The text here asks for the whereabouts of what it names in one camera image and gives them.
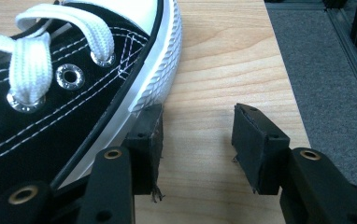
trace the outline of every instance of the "sneaker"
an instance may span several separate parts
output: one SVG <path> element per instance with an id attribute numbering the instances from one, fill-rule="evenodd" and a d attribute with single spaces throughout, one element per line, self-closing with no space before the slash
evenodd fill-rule
<path id="1" fill-rule="evenodd" d="M 21 34 L 0 35 L 0 194 L 86 175 L 164 101 L 181 52 L 176 0 L 56 1 L 16 24 Z"/>

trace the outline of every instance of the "wooden surface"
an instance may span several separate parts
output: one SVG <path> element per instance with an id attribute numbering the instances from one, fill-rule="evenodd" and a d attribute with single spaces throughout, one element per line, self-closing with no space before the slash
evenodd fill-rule
<path id="1" fill-rule="evenodd" d="M 46 0 L 0 0 L 0 34 Z M 254 195 L 231 159 L 236 103 L 261 109 L 292 138 L 308 140 L 262 0 L 179 0 L 181 62 L 164 108 L 161 203 L 136 196 L 136 223 L 284 223 L 278 196 Z"/>

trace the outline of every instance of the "wooden table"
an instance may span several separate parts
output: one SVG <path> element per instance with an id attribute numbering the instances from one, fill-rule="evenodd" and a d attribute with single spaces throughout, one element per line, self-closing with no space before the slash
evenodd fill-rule
<path id="1" fill-rule="evenodd" d="M 0 0 L 0 34 L 47 0 Z M 278 196 L 254 195 L 230 144 L 236 103 L 261 109 L 308 147 L 262 0 L 179 0 L 183 49 L 164 108 L 161 203 L 136 196 L 136 223 L 284 223 Z"/>

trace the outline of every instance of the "metal eyelet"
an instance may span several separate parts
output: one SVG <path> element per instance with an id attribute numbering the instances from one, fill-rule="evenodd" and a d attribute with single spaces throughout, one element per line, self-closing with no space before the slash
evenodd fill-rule
<path id="1" fill-rule="evenodd" d="M 85 83 L 85 76 L 80 68 L 71 63 L 59 66 L 56 70 L 56 80 L 65 90 L 75 91 Z"/>
<path id="2" fill-rule="evenodd" d="M 36 112 L 39 108 L 41 108 L 43 104 L 45 104 L 46 97 L 44 95 L 37 101 L 35 101 L 33 104 L 28 105 L 17 100 L 12 90 L 9 90 L 9 92 L 7 93 L 7 102 L 16 111 L 19 111 L 24 114 L 32 114 Z"/>
<path id="3" fill-rule="evenodd" d="M 100 61 L 96 58 L 93 52 L 91 52 L 92 60 L 100 67 L 110 67 L 115 62 L 115 54 L 113 53 L 106 61 Z"/>

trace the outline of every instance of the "white shoelace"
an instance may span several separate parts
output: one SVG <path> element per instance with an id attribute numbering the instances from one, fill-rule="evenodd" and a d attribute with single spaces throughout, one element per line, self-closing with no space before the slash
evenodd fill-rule
<path id="1" fill-rule="evenodd" d="M 94 14 L 73 7 L 41 4 L 31 7 L 16 17 L 16 25 L 23 31 L 36 20 L 57 19 L 75 24 L 85 35 L 98 61 L 107 61 L 114 52 L 114 40 L 106 23 Z M 18 40 L 0 35 L 0 51 L 11 53 L 9 85 L 15 100 L 33 105 L 43 97 L 52 82 L 50 34 L 42 26 L 37 32 Z"/>

